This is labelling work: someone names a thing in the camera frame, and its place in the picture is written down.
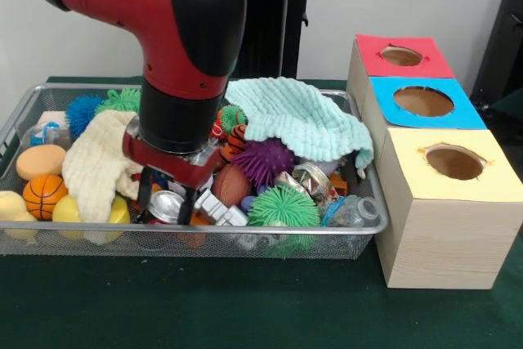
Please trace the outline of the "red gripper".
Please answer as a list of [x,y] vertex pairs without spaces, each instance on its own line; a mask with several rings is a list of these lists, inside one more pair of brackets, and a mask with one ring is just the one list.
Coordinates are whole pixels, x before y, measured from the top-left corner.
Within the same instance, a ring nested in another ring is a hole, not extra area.
[[123,134],[123,154],[143,167],[140,175],[137,205],[146,209],[150,203],[153,185],[153,169],[163,172],[181,183],[186,188],[186,197],[178,214],[178,224],[188,226],[197,199],[197,190],[204,185],[212,175],[220,160],[220,153],[214,150],[203,164],[192,164],[181,156],[156,150],[144,141],[137,139],[126,130]]

